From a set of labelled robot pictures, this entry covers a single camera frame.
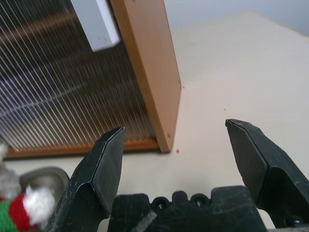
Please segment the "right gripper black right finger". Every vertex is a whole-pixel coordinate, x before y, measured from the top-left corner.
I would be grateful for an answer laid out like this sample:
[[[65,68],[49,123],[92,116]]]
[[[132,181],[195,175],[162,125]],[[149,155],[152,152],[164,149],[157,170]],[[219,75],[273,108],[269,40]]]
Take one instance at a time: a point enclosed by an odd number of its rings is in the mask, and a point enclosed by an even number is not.
[[[309,227],[309,180],[278,145],[253,124],[225,122],[237,168],[258,209],[276,228]]]

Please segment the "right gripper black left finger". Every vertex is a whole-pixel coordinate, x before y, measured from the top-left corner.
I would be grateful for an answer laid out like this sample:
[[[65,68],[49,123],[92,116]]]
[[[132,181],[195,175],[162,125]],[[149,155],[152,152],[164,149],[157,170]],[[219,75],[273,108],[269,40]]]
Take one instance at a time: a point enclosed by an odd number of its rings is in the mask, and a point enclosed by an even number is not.
[[[78,164],[45,232],[97,232],[117,194],[125,128],[103,134]]]

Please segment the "metal bowl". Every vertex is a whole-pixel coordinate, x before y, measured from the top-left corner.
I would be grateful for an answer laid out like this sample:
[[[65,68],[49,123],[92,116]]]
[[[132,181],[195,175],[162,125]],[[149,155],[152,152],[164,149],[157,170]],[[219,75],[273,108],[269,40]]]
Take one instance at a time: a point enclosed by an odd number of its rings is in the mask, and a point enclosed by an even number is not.
[[[31,188],[24,200],[26,210],[31,214],[36,211],[53,211],[69,182],[67,173],[58,167],[43,167],[28,171],[19,176],[22,190]]]

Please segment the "red green white plush toy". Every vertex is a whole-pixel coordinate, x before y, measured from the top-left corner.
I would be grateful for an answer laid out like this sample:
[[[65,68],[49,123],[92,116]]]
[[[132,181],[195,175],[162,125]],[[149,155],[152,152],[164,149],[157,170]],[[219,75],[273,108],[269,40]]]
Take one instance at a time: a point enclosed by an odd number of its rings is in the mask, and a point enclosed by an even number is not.
[[[3,162],[8,151],[0,143],[0,232],[43,230],[56,206],[54,191],[45,186],[23,191],[19,175]]]

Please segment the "ribbed translucent plastic panel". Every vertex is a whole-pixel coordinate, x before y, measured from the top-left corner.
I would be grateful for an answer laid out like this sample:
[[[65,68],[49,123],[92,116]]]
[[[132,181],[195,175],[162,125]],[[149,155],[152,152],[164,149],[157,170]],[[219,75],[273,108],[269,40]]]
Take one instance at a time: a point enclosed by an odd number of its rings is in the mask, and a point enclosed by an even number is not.
[[[90,145],[119,126],[155,138],[124,42],[94,52],[70,0],[0,0],[0,144]]]

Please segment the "brown wooden cabinet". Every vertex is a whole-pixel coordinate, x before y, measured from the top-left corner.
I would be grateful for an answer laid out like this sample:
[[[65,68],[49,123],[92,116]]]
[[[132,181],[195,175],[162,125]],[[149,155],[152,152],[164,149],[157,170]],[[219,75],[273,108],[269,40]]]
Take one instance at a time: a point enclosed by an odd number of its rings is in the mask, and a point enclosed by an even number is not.
[[[108,0],[108,4],[155,132],[155,138],[151,140],[129,141],[125,135],[124,149],[169,152],[174,142],[182,84],[164,0]],[[22,159],[84,154],[94,142],[75,147],[22,151],[8,146],[7,157]]]

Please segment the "white box on shelf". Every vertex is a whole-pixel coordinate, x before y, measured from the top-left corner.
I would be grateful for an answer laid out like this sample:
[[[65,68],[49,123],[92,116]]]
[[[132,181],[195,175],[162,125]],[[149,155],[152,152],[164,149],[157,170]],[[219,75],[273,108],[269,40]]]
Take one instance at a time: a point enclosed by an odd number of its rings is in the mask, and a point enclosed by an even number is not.
[[[92,51],[111,48],[121,39],[108,0],[71,0]]]

